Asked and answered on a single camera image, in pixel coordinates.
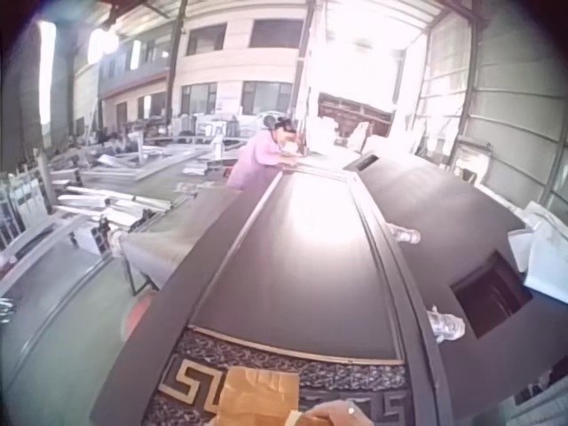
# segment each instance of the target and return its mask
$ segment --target worker in pink shirt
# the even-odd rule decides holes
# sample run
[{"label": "worker in pink shirt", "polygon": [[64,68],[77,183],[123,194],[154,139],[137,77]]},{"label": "worker in pink shirt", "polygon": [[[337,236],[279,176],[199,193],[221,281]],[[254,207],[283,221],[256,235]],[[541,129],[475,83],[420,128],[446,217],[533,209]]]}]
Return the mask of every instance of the worker in pink shirt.
[{"label": "worker in pink shirt", "polygon": [[241,149],[227,185],[243,189],[255,175],[266,167],[278,164],[296,165],[296,158],[285,156],[282,148],[296,138],[296,129],[290,119],[279,119],[273,130],[260,130]]}]

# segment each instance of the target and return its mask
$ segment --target concrete floor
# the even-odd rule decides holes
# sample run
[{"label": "concrete floor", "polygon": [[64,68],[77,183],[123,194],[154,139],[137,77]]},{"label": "concrete floor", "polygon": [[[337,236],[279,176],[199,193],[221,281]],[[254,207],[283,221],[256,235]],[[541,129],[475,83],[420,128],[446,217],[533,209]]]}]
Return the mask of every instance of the concrete floor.
[{"label": "concrete floor", "polygon": [[[93,180],[85,185],[174,201],[183,195],[174,193],[178,182],[206,180],[184,176],[183,167],[172,166],[130,185]],[[175,213],[157,221],[150,231],[169,227]],[[89,425],[91,407],[123,346],[123,319],[146,293],[132,297],[121,263],[110,260],[58,312],[22,363],[20,352],[30,335],[99,260],[60,246],[22,277],[17,317],[2,329],[2,400],[13,426]],[[141,283],[139,276],[135,279]]]}]

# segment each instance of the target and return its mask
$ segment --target brown paper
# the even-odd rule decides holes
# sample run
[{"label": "brown paper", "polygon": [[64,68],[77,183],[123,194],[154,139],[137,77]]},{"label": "brown paper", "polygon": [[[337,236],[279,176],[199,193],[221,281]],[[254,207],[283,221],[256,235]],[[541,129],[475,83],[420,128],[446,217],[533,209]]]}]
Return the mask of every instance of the brown paper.
[{"label": "brown paper", "polygon": [[[216,426],[284,426],[298,408],[300,378],[296,373],[231,367],[225,378]],[[297,426],[329,426],[302,414]]]}]

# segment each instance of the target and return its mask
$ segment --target sleeve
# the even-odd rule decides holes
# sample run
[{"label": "sleeve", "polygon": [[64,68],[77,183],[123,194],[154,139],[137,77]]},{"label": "sleeve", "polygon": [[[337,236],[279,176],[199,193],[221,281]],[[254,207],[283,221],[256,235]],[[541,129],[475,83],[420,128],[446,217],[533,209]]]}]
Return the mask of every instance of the sleeve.
[{"label": "sleeve", "polygon": [[269,138],[262,138],[255,144],[256,160],[264,166],[275,166],[280,162],[280,149]]}]

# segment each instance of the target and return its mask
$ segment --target pink shirt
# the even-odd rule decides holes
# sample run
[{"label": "pink shirt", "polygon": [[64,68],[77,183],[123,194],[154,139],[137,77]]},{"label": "pink shirt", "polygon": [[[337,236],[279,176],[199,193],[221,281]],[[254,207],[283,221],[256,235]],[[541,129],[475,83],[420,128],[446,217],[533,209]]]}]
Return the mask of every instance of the pink shirt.
[{"label": "pink shirt", "polygon": [[272,139],[269,130],[259,131],[241,149],[239,160],[233,167],[227,185],[243,189],[258,171],[267,166],[275,166],[280,159],[280,148]]}]

